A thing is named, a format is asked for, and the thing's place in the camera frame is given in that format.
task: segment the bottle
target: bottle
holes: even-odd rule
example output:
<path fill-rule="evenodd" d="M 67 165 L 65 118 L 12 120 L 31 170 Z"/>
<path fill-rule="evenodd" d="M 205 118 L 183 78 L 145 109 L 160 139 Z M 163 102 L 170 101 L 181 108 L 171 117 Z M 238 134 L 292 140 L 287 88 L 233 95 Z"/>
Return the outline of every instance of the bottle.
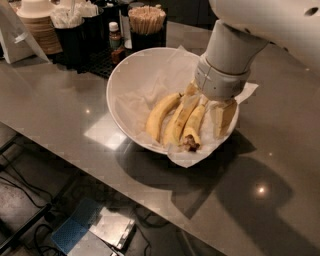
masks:
<path fill-rule="evenodd" d="M 121 32 L 117 22 L 109 23 L 109 42 L 112 50 L 117 50 L 121 46 Z"/>

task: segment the cup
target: cup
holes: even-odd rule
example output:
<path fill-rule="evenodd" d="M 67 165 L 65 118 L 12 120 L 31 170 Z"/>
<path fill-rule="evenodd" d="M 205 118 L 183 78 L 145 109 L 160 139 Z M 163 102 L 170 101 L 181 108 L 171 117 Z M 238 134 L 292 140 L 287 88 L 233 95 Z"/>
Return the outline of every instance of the cup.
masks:
<path fill-rule="evenodd" d="M 131 33 L 132 50 L 140 51 L 154 47 L 166 47 L 166 28 L 163 26 L 157 33 L 154 34 L 137 34 L 134 31 Z"/>
<path fill-rule="evenodd" d="M 55 28 L 68 69 L 79 68 L 89 61 L 84 22 L 74 28 Z"/>
<path fill-rule="evenodd" d="M 98 15 L 93 17 L 84 17 L 84 30 L 86 34 L 86 42 L 89 52 L 97 52 L 106 47 L 106 33 L 103 25 L 103 12 L 98 7 Z"/>

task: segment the white napkin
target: white napkin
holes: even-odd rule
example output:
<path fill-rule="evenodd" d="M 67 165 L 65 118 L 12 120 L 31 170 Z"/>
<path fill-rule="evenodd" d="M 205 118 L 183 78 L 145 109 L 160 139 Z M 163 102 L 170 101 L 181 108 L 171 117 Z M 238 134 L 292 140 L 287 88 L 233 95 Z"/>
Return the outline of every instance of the white napkin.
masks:
<path fill-rule="evenodd" d="M 163 67 L 157 72 L 155 77 L 146 80 L 148 86 L 118 95 L 115 101 L 117 112 L 121 113 L 122 120 L 126 120 L 126 122 L 119 124 L 123 130 L 130 131 L 130 136 L 140 145 L 155 152 L 167 154 L 172 162 L 187 168 L 205 159 L 230 136 L 236 127 L 239 106 L 226 136 L 217 139 L 214 137 L 213 123 L 208 111 L 210 105 L 216 102 L 209 102 L 207 104 L 207 111 L 200 128 L 202 146 L 196 152 L 187 152 L 184 151 L 182 147 L 173 145 L 164 148 L 159 142 L 154 141 L 145 132 L 145 123 L 151 109 L 155 103 L 165 95 L 172 92 L 184 92 L 188 85 L 186 79 L 189 79 L 187 80 L 189 82 L 193 79 L 197 62 L 186 61 L 185 52 L 186 51 L 181 50 L 181 48 L 177 50 L 170 59 L 163 64 Z M 236 97 L 238 104 L 250 97 L 257 87 L 258 85 L 256 84 L 246 83 L 243 92 Z M 162 125 L 162 132 L 172 113 L 173 111 L 165 118 Z"/>

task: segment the napkin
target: napkin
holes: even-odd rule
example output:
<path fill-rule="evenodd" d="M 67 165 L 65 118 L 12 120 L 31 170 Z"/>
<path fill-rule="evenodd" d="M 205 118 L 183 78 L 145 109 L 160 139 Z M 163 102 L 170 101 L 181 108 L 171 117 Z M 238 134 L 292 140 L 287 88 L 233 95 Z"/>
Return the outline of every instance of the napkin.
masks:
<path fill-rule="evenodd" d="M 200 128 L 200 138 L 202 146 L 196 152 L 187 152 L 183 147 L 174 145 L 163 147 L 159 142 L 153 140 L 145 132 L 145 123 L 154 105 L 165 95 L 172 92 L 184 92 L 187 81 L 193 79 L 197 61 L 186 61 L 186 50 L 179 47 L 170 58 L 163 63 L 163 67 L 158 70 L 155 77 L 146 78 L 146 87 L 123 93 L 116 96 L 117 112 L 121 113 L 122 122 L 120 126 L 123 130 L 130 131 L 130 136 L 138 144 L 155 152 L 166 154 L 169 159 L 179 166 L 188 168 L 209 156 L 217 149 L 235 129 L 240 107 L 245 99 L 250 97 L 258 87 L 257 84 L 246 83 L 244 90 L 235 99 L 238 103 L 237 111 L 229 126 L 226 135 L 222 138 L 215 138 L 214 127 L 211 120 L 210 109 L 217 102 L 210 101 Z M 165 118 L 162 124 L 162 132 L 168 123 L 174 110 Z"/>

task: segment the wire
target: wire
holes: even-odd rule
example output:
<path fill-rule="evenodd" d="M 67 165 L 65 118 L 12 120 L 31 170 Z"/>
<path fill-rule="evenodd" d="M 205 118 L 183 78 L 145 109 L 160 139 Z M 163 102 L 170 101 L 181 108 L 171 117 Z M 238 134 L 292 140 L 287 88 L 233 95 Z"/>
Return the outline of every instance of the wire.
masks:
<path fill-rule="evenodd" d="M 150 253 L 149 253 L 149 255 L 151 255 L 151 249 L 152 249 L 152 247 L 151 247 L 150 241 L 149 241 L 148 238 L 145 236 L 145 234 L 142 232 L 142 230 L 141 230 L 140 227 L 138 227 L 138 226 L 136 225 L 136 228 L 139 230 L 141 236 L 143 237 L 143 239 L 144 239 L 144 240 L 146 241 L 146 243 L 147 243 L 147 246 L 146 246 L 146 247 L 144 248 L 144 250 L 143 250 L 143 255 L 144 255 L 144 256 L 147 256 L 147 250 L 148 250 L 148 248 L 150 248 Z"/>
<path fill-rule="evenodd" d="M 139 220 L 139 222 L 144 227 L 148 227 L 148 228 L 163 228 L 163 227 L 165 227 L 166 225 L 168 225 L 170 223 L 169 221 L 165 221 L 164 223 L 161 223 L 161 224 L 151 223 L 151 222 L 149 222 L 147 220 L 153 213 L 150 212 L 145 217 L 143 217 L 137 212 L 136 207 L 133 207 L 133 212 L 134 212 L 135 216 L 137 217 L 137 219 Z"/>
<path fill-rule="evenodd" d="M 36 250 L 38 251 L 39 255 L 40 256 L 44 256 L 44 253 L 49 252 L 49 251 L 54 251 L 55 255 L 58 255 L 58 256 L 65 255 L 62 251 L 58 250 L 55 247 L 52 247 L 52 246 L 39 246 L 37 234 L 38 234 L 40 228 L 47 228 L 50 233 L 53 232 L 53 229 L 47 224 L 40 224 L 39 226 L 37 226 L 37 228 L 36 228 L 36 230 L 34 231 L 34 234 L 33 234 L 33 240 L 34 240 L 34 245 L 35 245 Z"/>
<path fill-rule="evenodd" d="M 35 201 L 32 199 L 32 197 L 31 197 L 31 196 L 27 193 L 27 191 L 25 191 L 22 187 L 14 184 L 13 182 L 11 182 L 10 180 L 8 180 L 8 179 L 6 179 L 6 178 L 0 177 L 0 179 L 8 182 L 11 186 L 13 186 L 13 187 L 15 187 L 15 188 L 20 189 L 21 191 L 23 191 L 23 192 L 25 193 L 25 195 L 29 198 L 29 200 L 31 201 L 31 203 L 32 203 L 35 207 L 37 207 L 37 208 L 43 208 L 43 207 L 44 207 L 44 205 L 41 206 L 41 205 L 36 204 Z"/>
<path fill-rule="evenodd" d="M 43 192 L 43 193 L 49 195 L 50 201 L 53 200 L 53 196 L 52 196 L 48 191 L 43 190 L 43 189 L 41 189 L 41 188 L 39 188 L 39 187 L 36 187 L 36 186 L 30 184 L 29 182 L 27 182 L 26 179 L 22 176 L 22 174 L 13 166 L 13 164 L 11 163 L 11 161 L 10 161 L 4 154 L 2 154 L 2 157 L 8 162 L 8 164 L 9 164 L 9 166 L 12 168 L 12 170 L 14 170 L 14 172 L 15 172 L 16 174 L 18 174 L 18 176 L 20 177 L 20 179 L 21 179 L 27 186 L 29 186 L 29 187 L 31 187 L 31 188 L 33 188 L 33 189 L 36 189 L 36 190 L 38 190 L 38 191 L 40 191 L 40 192 Z"/>

